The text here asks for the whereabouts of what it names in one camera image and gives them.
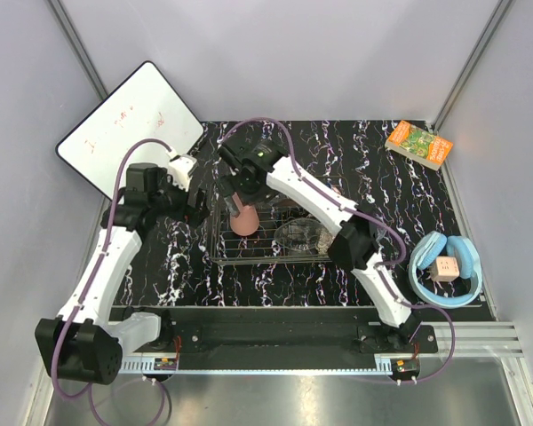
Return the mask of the brown patterned ceramic bowl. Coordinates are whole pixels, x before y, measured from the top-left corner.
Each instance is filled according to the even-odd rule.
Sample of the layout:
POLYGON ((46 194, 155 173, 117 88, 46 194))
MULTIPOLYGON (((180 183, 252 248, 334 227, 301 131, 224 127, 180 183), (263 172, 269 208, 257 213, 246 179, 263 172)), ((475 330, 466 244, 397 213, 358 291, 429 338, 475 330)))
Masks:
POLYGON ((317 253, 320 256, 325 256, 328 254, 328 250, 334 240, 334 236, 327 230, 322 230, 319 233, 318 240, 315 244, 317 253))

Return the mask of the pink plastic cup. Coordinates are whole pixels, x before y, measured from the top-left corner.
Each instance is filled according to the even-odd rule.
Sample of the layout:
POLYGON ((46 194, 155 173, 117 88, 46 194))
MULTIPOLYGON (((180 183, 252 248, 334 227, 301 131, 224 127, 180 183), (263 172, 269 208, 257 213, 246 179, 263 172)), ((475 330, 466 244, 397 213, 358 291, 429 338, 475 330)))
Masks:
POLYGON ((232 196, 238 215, 230 217, 231 230, 239 236, 246 237, 254 234, 259 228, 259 216, 254 206, 244 205, 238 194, 232 196))

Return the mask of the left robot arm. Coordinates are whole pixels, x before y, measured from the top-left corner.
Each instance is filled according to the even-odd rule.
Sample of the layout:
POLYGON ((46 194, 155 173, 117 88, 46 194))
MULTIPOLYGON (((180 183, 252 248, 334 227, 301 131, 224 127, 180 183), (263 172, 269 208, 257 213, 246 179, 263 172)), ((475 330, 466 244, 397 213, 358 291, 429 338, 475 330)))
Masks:
POLYGON ((181 155, 165 167, 133 163, 120 169, 124 186, 101 220, 99 244, 73 295, 53 319, 40 319, 35 338, 53 379, 110 384, 123 357, 149 345, 165 351, 174 330, 167 320, 146 312, 109 323, 117 290, 131 261, 160 218, 197 227, 209 215, 206 192, 191 193, 195 158, 181 155))

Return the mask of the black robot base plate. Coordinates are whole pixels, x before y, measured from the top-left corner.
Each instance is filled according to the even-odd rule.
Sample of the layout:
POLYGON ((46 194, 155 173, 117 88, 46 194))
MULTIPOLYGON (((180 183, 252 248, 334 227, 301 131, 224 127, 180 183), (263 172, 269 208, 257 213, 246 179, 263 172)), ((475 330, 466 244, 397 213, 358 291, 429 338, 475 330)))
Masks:
POLYGON ((133 313, 164 318, 164 329, 177 335, 185 352, 218 346, 340 345, 368 353, 434 354, 434 328, 419 317, 407 330, 383 325, 372 307, 156 307, 115 306, 110 320, 133 313))

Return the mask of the clear drinking glass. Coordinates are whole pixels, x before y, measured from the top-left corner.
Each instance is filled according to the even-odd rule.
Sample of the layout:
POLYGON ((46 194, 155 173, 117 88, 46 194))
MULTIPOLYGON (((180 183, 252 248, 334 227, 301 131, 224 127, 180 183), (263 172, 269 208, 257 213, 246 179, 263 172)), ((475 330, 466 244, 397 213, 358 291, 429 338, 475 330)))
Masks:
POLYGON ((373 240, 379 245, 388 234, 387 228, 383 225, 370 224, 370 235, 373 240))

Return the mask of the clear glass square plate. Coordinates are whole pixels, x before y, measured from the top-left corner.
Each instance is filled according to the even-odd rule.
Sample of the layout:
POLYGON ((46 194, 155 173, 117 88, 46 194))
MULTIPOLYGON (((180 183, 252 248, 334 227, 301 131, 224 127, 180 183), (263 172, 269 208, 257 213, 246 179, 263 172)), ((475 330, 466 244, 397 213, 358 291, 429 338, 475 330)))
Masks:
POLYGON ((312 218, 295 218, 274 232, 274 241, 289 256, 316 255, 323 226, 312 218))

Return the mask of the wire dish rack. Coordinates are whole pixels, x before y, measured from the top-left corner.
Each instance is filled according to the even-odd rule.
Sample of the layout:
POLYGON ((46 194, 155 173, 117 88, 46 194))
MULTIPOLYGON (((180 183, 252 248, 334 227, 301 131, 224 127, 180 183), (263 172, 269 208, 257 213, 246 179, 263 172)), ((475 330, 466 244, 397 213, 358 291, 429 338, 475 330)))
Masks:
POLYGON ((211 206, 213 213, 208 219, 208 251, 211 260, 217 264, 303 264, 330 261, 328 254, 289 256, 274 241, 274 232, 292 219, 317 220, 282 194, 277 194, 267 203, 255 206, 259 216, 259 228, 254 234, 246 237, 239 236, 231 230, 231 208, 234 204, 220 196, 219 181, 213 186, 211 206))

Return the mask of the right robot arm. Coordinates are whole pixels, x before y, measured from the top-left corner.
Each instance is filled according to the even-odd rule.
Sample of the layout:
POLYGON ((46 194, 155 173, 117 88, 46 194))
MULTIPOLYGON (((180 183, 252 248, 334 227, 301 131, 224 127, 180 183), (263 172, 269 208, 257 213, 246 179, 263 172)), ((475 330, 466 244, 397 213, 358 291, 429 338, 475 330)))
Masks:
POLYGON ((224 197, 235 193, 242 203, 255 204, 280 193, 296 202, 333 237, 330 260, 362 284, 379 320, 388 326, 388 346, 402 352, 416 343, 419 320, 379 253, 377 219, 310 175, 272 141, 255 145, 226 141, 219 148, 219 157, 230 169, 230 174, 219 180, 224 197))

